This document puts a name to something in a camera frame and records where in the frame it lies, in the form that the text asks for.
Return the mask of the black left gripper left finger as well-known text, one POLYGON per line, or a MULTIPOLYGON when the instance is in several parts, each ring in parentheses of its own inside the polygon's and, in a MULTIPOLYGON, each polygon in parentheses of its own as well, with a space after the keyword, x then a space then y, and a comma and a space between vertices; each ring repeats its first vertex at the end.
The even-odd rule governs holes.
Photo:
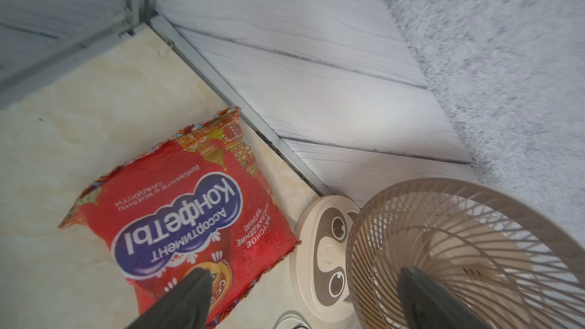
POLYGON ((210 271, 195 268, 127 328, 205 328, 212 293, 213 276, 210 271))

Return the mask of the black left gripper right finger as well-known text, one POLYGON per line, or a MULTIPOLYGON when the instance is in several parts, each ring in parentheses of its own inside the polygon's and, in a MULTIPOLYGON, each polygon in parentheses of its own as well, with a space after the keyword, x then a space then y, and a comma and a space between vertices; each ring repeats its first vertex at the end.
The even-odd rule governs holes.
POLYGON ((487 328, 458 299, 417 267, 401 269, 398 294, 409 328, 487 328))

